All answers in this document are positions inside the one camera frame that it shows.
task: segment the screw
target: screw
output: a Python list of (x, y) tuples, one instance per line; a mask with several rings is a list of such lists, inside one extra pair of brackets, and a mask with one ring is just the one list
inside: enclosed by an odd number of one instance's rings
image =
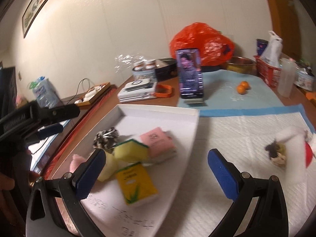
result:
[(242, 173), (241, 173), (241, 176), (242, 176), (243, 178), (249, 178), (249, 177), (250, 177), (250, 174), (249, 174), (248, 172), (242, 172)]
[(277, 176), (275, 176), (275, 175), (273, 175), (273, 176), (271, 177), (271, 179), (272, 179), (273, 181), (275, 181), (275, 182), (279, 181), (279, 178), (278, 178)]
[(72, 173), (67, 172), (63, 175), (64, 179), (69, 179), (70, 177), (72, 177)]
[(40, 183), (43, 180), (43, 178), (40, 176), (39, 178), (36, 179), (37, 183)]

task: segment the red basket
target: red basket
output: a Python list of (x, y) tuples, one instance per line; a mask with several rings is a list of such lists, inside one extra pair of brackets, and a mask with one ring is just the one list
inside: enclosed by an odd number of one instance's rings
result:
[(263, 81), (269, 87), (276, 87), (280, 79), (281, 69), (268, 65), (262, 61), (259, 56), (255, 56), (255, 59), (257, 62), (257, 71), (259, 72)]

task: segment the framed picture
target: framed picture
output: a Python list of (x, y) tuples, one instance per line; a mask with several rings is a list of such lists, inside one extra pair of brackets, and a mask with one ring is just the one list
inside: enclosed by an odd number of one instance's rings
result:
[(22, 16), (23, 36), (25, 38), (35, 17), (48, 0), (31, 0)]

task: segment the phone stand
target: phone stand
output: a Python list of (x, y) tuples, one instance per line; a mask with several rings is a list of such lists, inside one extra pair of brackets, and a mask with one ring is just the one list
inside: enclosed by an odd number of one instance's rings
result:
[(204, 103), (203, 98), (183, 99), (185, 104)]

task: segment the blue gripper pad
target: blue gripper pad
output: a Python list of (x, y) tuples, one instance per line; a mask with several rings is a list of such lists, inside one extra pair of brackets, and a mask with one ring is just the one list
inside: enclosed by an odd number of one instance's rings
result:
[(207, 161), (226, 197), (235, 201), (239, 191), (233, 176), (213, 150), (209, 151)]
[(101, 173), (105, 165), (105, 152), (103, 150), (95, 150), (94, 153), (97, 153), (97, 155), (93, 160), (91, 160), (90, 157), (87, 162), (80, 165), (85, 165), (86, 168), (75, 183), (75, 192), (78, 200), (83, 200), (86, 197), (88, 197), (95, 181), (97, 180), (99, 174)]

